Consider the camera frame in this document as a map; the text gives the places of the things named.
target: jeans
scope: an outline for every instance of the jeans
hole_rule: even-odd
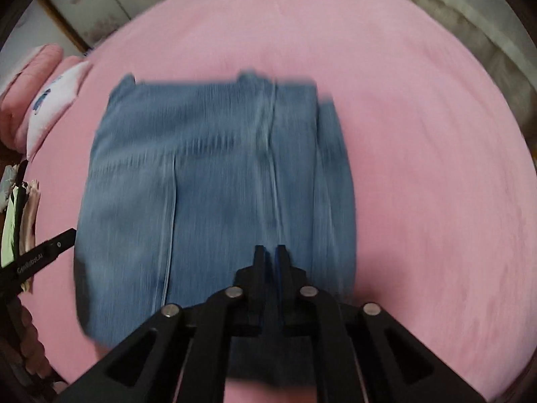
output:
[[[343,136],[313,84],[126,76],[91,149],[75,246],[79,320],[111,348],[164,304],[188,307],[230,286],[257,244],[272,255],[285,244],[315,286],[350,298],[355,235]],[[230,371],[250,378],[237,350]],[[302,383],[285,365],[257,378]]]

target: pink bedsheet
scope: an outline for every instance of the pink bedsheet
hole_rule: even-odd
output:
[[[79,99],[26,175],[42,192],[38,242],[76,227],[93,133],[125,73],[308,77],[333,96],[348,147],[356,297],[382,304],[487,398],[527,364],[537,346],[532,161],[484,69],[411,2],[167,0],[89,59]],[[96,360],[73,291],[71,252],[39,273],[23,299],[69,380]],[[261,401],[255,392],[230,386],[227,402]]]

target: denim fabric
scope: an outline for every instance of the denim fabric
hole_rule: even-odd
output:
[[[81,325],[113,347],[165,303],[229,286],[257,244],[285,244],[313,284],[349,298],[354,217],[334,105],[313,84],[127,76],[91,149],[75,246]]]

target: metal rivet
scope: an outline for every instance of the metal rivet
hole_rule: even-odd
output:
[[[368,304],[364,305],[363,311],[367,315],[375,316],[375,315],[380,314],[382,309],[380,308],[380,306],[377,303],[368,303]]]
[[[238,286],[230,286],[229,288],[226,289],[226,295],[229,298],[240,297],[242,295],[242,289],[239,288]]]
[[[169,305],[165,305],[160,311],[162,312],[162,315],[170,318],[181,312],[181,308],[177,305],[170,303]]]
[[[300,288],[300,293],[304,297],[315,297],[319,293],[319,291],[314,286],[303,286]]]

